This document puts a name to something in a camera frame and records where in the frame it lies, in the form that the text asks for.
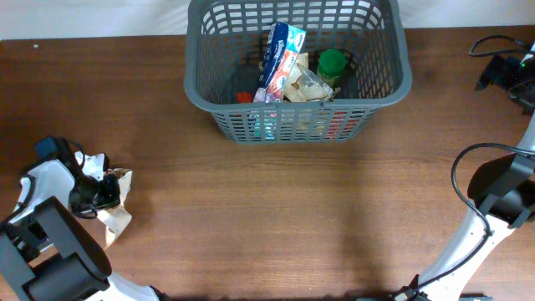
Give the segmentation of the brown white snack bag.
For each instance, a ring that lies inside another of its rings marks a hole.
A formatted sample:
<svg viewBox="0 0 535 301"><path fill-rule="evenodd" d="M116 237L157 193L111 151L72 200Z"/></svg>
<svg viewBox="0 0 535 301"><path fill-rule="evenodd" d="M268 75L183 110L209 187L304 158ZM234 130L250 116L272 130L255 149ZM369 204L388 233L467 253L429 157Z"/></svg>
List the brown white snack bag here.
<svg viewBox="0 0 535 301"><path fill-rule="evenodd" d="M105 225L105 247L109 248L129 225L132 216L125 208L126 197L130 192L133 171L125 168L108 169L105 175L114 175L118 179L120 204L110 209L99 210L97 218Z"/></svg>

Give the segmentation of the green lidded glass jar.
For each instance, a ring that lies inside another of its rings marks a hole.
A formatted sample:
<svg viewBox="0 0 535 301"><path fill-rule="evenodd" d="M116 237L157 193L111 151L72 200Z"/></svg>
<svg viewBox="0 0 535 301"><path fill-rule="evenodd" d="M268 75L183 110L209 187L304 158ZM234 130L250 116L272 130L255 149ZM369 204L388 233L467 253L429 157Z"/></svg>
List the green lidded glass jar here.
<svg viewBox="0 0 535 301"><path fill-rule="evenodd" d="M318 60L317 75L331 88L338 88L347 65L346 56L331 48L321 53Z"/></svg>

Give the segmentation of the grey plastic shopping basket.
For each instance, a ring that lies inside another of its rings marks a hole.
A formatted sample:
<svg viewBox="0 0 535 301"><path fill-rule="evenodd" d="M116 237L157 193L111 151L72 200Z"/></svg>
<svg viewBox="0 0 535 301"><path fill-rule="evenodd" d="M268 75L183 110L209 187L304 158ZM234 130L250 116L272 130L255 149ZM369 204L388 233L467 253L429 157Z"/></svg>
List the grey plastic shopping basket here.
<svg viewBox="0 0 535 301"><path fill-rule="evenodd" d="M350 139L411 84L396 0L189 5L184 90L237 143Z"/></svg>

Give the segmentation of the white brown panko bag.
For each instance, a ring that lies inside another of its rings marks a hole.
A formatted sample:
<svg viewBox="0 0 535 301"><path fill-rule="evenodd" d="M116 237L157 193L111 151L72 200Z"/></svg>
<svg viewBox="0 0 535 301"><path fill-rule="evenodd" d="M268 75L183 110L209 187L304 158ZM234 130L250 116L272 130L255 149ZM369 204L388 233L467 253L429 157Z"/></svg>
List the white brown panko bag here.
<svg viewBox="0 0 535 301"><path fill-rule="evenodd" d="M308 69L308 53L284 54L281 59L263 64L261 71L254 102L314 102L331 100L339 92L339 88L331 88Z"/></svg>

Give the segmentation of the Kleenex tissue multipack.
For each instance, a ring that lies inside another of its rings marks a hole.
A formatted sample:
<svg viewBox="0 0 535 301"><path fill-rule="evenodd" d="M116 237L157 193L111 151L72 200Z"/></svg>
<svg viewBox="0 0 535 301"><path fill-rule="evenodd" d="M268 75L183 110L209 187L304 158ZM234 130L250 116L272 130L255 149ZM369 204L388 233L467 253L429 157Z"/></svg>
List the Kleenex tissue multipack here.
<svg viewBox="0 0 535 301"><path fill-rule="evenodd" d="M278 140L279 134L283 134L282 140L288 140L288 132L293 126L296 113L281 110L278 106L284 100L286 85L297 63L306 34L305 30L284 22L276 22L270 27L253 102L275 107L250 114L254 120L254 142Z"/></svg>

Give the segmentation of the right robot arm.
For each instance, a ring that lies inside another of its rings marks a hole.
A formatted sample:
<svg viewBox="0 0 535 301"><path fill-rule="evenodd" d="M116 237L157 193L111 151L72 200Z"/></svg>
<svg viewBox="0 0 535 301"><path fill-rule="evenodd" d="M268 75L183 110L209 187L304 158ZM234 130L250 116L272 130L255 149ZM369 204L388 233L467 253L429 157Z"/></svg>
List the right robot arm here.
<svg viewBox="0 0 535 301"><path fill-rule="evenodd" d="M476 82L476 89L494 84L524 113L534 113L534 45L516 42L516 48L489 52L491 61ZM507 155L482 164L462 193L456 170L471 151L494 148ZM462 291L492 250L526 223L534 220L534 124L530 123L517 146L479 143L468 146L454 160L451 184L468 210L441 255L412 284L393 295L394 300L459 300Z"/></svg>

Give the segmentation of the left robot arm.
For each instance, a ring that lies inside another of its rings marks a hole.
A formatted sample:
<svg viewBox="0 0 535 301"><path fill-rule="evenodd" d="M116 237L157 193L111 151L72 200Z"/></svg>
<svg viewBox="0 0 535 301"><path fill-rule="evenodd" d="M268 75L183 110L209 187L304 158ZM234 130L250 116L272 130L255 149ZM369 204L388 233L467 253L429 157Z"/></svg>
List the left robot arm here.
<svg viewBox="0 0 535 301"><path fill-rule="evenodd" d="M166 300L165 293L113 272L104 247L80 224L104 224L110 246L129 225L133 172L88 156L63 137L37 142L13 212L1 222L1 274L21 300Z"/></svg>

